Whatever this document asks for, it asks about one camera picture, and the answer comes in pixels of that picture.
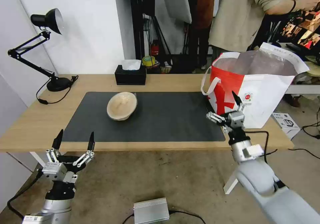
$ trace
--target cardboard box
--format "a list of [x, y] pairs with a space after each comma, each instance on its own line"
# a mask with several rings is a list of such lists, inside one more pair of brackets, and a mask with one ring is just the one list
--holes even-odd
[[300, 128], [294, 120], [287, 113], [272, 113], [273, 118], [277, 121], [278, 125], [284, 133], [292, 139], [299, 131]]

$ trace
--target table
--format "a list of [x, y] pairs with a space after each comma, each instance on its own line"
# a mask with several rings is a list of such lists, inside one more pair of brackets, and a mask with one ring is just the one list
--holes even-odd
[[[53, 139], [61, 129], [65, 129], [87, 92], [197, 92], [200, 91], [202, 77], [203, 74], [154, 74], [147, 75], [146, 85], [117, 85], [113, 74], [79, 75], [79, 79], [61, 102], [43, 105], [35, 101], [0, 138], [0, 152], [30, 152], [44, 166], [45, 162], [36, 152], [51, 147]], [[45, 90], [40, 97], [51, 102], [60, 99], [66, 91]], [[269, 150], [294, 147], [272, 118], [267, 121], [263, 130], [270, 133]], [[264, 134], [251, 134], [250, 137], [252, 144], [264, 147]], [[96, 142], [94, 151], [230, 150], [227, 134], [225, 138], [223, 142]], [[62, 142], [60, 151], [83, 152], [87, 150], [87, 146], [88, 142]], [[231, 176], [227, 182], [229, 186], [226, 184], [225, 188], [231, 191], [236, 182], [235, 177]]]
[[[289, 49], [286, 44], [290, 43], [280, 43], [281, 48], [293, 52], [291, 49]], [[312, 61], [305, 61], [306, 65], [309, 67], [309, 71], [306, 72], [307, 75], [312, 77], [320, 77], [320, 67], [313, 63]], [[286, 91], [286, 94], [320, 94], [320, 85], [318, 84], [292, 84], [289, 86], [288, 90]]]

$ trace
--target light stand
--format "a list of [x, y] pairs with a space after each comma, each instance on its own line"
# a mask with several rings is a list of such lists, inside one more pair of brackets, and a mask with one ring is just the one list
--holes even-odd
[[[42, 43], [48, 41], [50, 39], [50, 34], [51, 32], [48, 30], [42, 31], [40, 34], [37, 36], [33, 37], [32, 39], [28, 40], [27, 42], [23, 43], [22, 45], [19, 45], [18, 47], [11, 49], [8, 51], [8, 55], [24, 64], [27, 66], [39, 71], [40, 73], [48, 76], [50, 78], [50, 81], [47, 84], [47, 89], [48, 91], [61, 91], [64, 89], [67, 89], [71, 86], [71, 81], [67, 78], [61, 78], [55, 76], [54, 72], [51, 72], [49, 70], [43, 69], [39, 66], [36, 66], [35, 64], [31, 63], [30, 61], [27, 61], [22, 57], [23, 54], [26, 52], [32, 50], [33, 48], [37, 47], [38, 45], [41, 45]], [[32, 46], [25, 46], [29, 44], [30, 42], [36, 40], [39, 37], [44, 37], [44, 40], [40, 41], [39, 43], [32, 45]]]

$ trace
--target tissue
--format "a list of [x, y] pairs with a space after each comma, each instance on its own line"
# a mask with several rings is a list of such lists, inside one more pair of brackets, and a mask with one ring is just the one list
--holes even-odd
[[123, 70], [139, 70], [141, 60], [122, 60], [121, 65]]

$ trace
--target lamp arm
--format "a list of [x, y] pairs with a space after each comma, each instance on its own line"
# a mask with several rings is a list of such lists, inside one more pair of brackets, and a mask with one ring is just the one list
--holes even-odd
[[[49, 31], [42, 31], [40, 34], [38, 34], [37, 36], [33, 37], [32, 39], [28, 40], [27, 42], [19, 45], [18, 47], [14, 48], [14, 49], [11, 49], [8, 51], [8, 55], [11, 57], [11, 58], [14, 58], [22, 63], [24, 63], [25, 65], [37, 70], [38, 72], [48, 76], [49, 78], [57, 78], [55, 75], [54, 75], [54, 72], [53, 73], [50, 73], [48, 71], [46, 71], [45, 69], [39, 67], [39, 66], [36, 66], [35, 64], [27, 61], [26, 59], [22, 58], [22, 55], [30, 50], [32, 50], [33, 48], [37, 47], [38, 45], [41, 45], [42, 43], [48, 41], [50, 39], [50, 33]], [[32, 46], [26, 46], [24, 47], [25, 45], [27, 45], [28, 43], [36, 40], [37, 38], [39, 37], [44, 37], [45, 39], [36, 43], [35, 45], [32, 45]]]

